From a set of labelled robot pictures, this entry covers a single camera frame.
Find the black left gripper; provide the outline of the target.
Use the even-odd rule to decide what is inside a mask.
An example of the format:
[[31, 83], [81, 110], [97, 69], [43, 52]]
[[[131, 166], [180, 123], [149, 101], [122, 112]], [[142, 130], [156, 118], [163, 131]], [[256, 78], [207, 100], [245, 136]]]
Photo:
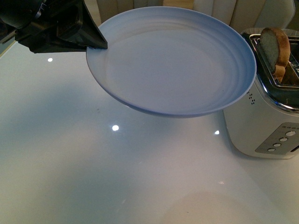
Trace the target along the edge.
[[83, 0], [46, 0], [41, 15], [17, 31], [16, 41], [33, 53], [107, 49], [107, 41]]

